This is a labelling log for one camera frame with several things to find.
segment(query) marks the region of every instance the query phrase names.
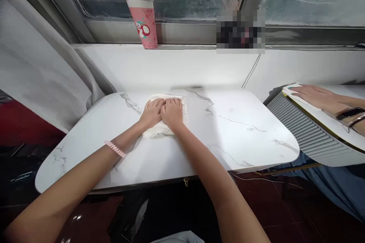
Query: pink hair tie bracelet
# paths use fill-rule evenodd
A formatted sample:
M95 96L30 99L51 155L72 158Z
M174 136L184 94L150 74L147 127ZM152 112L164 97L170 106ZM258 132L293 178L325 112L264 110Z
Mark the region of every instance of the pink hair tie bracelet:
M119 156L121 156L122 158L125 158L126 157L126 154L124 154L122 152L122 150L120 150L118 147L116 147L113 143L111 143L110 141L108 140L105 140L104 143L106 145L108 145L112 150L114 150Z

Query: hand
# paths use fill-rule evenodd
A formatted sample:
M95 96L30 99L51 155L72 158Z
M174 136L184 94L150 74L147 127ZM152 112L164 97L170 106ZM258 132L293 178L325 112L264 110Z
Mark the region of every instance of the hand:
M139 123L147 130L154 127L161 120L161 107L164 105L163 99L148 101L140 117Z
M172 131L184 125L182 107L181 101L173 98L167 99L166 104L161 108L162 120Z
M303 85L302 87L289 87L290 90L296 91L294 96L301 97L314 107L326 110L329 113L337 114L350 107L338 102L338 94L315 85Z

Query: watch strap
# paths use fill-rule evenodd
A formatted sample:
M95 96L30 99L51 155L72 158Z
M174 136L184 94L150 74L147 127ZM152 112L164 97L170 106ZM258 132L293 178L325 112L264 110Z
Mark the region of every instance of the watch strap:
M356 123L365 120L365 113L363 113L362 115L358 116L357 118L353 119L351 122L349 122L347 124L348 128L352 128Z
M336 116L336 119L339 121L342 121L345 118L350 118L350 117L358 115L360 113L365 113L365 109L362 109L359 107L351 108L351 109L347 109L347 110L341 112L340 114L338 114Z

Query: white lid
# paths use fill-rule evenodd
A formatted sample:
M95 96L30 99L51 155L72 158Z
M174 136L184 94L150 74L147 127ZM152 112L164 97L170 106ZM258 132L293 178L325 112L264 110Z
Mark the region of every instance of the white lid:
M154 0L126 0L130 8L152 8Z

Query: white curtain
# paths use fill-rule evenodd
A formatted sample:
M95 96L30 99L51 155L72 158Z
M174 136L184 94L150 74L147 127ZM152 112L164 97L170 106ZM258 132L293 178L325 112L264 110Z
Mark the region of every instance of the white curtain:
M0 0L0 89L65 133L104 96L75 50L26 0Z

